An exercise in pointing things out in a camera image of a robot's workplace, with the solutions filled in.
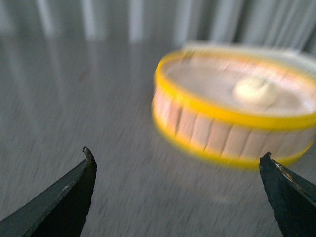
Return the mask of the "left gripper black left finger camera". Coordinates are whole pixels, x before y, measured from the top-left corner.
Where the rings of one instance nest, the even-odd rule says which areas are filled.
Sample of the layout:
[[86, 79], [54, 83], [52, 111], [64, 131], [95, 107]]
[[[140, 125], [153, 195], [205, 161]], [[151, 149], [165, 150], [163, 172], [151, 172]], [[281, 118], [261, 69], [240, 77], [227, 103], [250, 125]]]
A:
[[0, 222], [2, 237], [79, 237], [91, 206], [97, 163], [85, 160]]

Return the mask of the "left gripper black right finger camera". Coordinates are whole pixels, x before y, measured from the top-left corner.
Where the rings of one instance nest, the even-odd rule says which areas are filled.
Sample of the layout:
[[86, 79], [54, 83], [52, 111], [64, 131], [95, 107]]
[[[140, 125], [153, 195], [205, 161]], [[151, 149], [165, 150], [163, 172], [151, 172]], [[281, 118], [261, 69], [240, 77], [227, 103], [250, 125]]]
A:
[[281, 165], [267, 152], [260, 158], [260, 175], [284, 237], [316, 235], [316, 186]]

